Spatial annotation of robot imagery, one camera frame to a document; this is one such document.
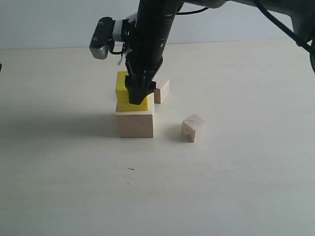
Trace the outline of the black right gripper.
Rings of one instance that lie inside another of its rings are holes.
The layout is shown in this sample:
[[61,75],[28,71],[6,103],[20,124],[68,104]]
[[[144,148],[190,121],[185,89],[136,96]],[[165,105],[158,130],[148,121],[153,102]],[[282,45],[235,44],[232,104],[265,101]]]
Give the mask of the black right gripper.
[[162,54],[180,2],[178,0],[141,0],[130,32],[130,48],[125,86],[129,102],[140,105],[154,93],[153,78],[162,64]]

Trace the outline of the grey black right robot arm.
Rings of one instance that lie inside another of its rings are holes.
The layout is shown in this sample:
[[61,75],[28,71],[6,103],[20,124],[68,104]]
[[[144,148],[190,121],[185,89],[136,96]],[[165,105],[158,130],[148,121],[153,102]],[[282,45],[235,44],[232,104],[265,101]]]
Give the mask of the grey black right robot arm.
[[[125,85],[129,102],[139,105],[154,92],[152,79],[162,64],[162,54],[182,0],[141,0],[135,27],[130,32]],[[274,25],[310,54],[315,64],[315,2],[313,0],[242,0],[257,7]]]

